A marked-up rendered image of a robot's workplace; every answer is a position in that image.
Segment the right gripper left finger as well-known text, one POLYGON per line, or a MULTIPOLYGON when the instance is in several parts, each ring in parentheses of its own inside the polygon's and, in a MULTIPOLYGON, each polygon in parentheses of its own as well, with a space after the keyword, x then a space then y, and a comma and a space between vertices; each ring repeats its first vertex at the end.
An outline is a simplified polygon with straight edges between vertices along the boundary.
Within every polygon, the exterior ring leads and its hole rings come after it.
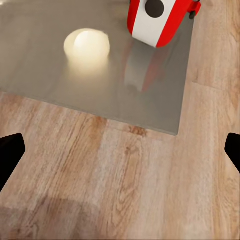
POLYGON ((0 138, 0 192, 26 151, 21 133, 0 138))

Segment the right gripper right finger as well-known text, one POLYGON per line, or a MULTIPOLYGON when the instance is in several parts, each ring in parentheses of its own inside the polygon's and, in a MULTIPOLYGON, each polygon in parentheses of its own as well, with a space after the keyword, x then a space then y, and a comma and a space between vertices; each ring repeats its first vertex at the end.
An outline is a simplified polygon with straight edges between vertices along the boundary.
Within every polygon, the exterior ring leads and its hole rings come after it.
POLYGON ((240 172, 240 135, 229 133, 225 142, 224 150, 240 172))

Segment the radio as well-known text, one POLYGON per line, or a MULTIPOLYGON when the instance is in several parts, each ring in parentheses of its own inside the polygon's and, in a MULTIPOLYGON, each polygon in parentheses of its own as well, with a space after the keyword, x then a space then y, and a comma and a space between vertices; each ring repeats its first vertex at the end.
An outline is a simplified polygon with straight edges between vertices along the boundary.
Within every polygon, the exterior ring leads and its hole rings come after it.
POLYGON ((153 47, 171 42, 187 12, 193 20, 200 0, 130 0, 127 27, 133 38, 153 47))

